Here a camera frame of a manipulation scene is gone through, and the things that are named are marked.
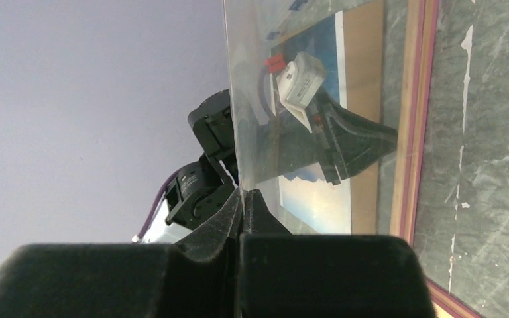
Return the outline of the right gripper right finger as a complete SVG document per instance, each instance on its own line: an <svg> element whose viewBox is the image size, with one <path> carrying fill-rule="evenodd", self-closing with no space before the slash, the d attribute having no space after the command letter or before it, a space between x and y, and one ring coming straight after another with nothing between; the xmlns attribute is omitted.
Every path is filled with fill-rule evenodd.
<svg viewBox="0 0 509 318"><path fill-rule="evenodd" d="M294 235L243 193L243 317L434 317L418 258L389 235Z"/></svg>

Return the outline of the blue sky ocean photo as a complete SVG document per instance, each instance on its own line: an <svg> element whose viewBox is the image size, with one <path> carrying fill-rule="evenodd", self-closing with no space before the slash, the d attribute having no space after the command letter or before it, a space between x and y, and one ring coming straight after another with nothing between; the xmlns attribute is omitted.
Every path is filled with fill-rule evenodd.
<svg viewBox="0 0 509 318"><path fill-rule="evenodd" d="M323 88L347 108L347 80L344 40L344 12L338 11L313 26L285 40L272 50L281 52L287 61L299 52L320 59L327 72ZM305 223L309 229L294 226L297 233L351 233L351 182L339 185L325 181L319 164L312 164L278 178L280 205Z"/></svg>

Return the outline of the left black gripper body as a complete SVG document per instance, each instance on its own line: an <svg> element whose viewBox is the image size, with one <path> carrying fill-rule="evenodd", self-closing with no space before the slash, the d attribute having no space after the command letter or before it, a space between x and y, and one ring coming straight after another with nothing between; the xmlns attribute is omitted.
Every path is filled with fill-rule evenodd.
<svg viewBox="0 0 509 318"><path fill-rule="evenodd" d="M325 133L310 134L291 115L279 115L256 128L254 183L291 174L319 164L325 181L337 185L351 176L340 176L328 154Z"/></svg>

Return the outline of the clear acrylic glass sheet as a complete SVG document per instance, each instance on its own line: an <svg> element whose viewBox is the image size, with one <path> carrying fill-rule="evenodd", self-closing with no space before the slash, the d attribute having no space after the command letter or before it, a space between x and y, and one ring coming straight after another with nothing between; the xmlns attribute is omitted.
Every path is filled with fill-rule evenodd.
<svg viewBox="0 0 509 318"><path fill-rule="evenodd" d="M296 234L414 231L437 1L225 1L239 184Z"/></svg>

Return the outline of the pink wooden picture frame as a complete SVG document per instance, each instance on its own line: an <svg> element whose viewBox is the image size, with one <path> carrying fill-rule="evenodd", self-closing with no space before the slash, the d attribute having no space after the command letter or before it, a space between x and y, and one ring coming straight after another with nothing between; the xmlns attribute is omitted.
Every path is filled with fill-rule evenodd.
<svg viewBox="0 0 509 318"><path fill-rule="evenodd" d="M408 1L389 232L418 253L439 317L478 317L458 295L474 1Z"/></svg>

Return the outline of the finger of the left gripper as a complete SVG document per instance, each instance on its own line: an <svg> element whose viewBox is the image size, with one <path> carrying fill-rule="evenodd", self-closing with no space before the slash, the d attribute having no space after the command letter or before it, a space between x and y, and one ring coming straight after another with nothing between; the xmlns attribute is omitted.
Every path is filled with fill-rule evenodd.
<svg viewBox="0 0 509 318"><path fill-rule="evenodd" d="M328 154L340 176L356 176L397 148L396 129L342 108L324 89L320 119Z"/></svg>

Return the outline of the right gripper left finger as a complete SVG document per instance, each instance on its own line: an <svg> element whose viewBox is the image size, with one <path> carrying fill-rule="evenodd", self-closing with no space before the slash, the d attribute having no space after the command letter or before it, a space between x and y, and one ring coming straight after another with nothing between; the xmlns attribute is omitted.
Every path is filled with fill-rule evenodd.
<svg viewBox="0 0 509 318"><path fill-rule="evenodd" d="M174 244L28 244L0 267L0 317L233 317L234 191Z"/></svg>

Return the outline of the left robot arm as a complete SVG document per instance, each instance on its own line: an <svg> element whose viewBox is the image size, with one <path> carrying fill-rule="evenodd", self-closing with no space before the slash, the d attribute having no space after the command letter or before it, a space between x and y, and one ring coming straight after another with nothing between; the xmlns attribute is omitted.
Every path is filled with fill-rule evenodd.
<svg viewBox="0 0 509 318"><path fill-rule="evenodd" d="M262 144L275 141L285 148L276 168L262 169L262 181L277 176L298 179L303 168L317 165L320 179L336 186L396 149L395 129L342 108L324 88L311 101L309 115L308 127L283 111L257 129ZM206 99L189 114L188 122L203 154L162 184L134 243L183 238L214 215L239 184L229 91Z"/></svg>

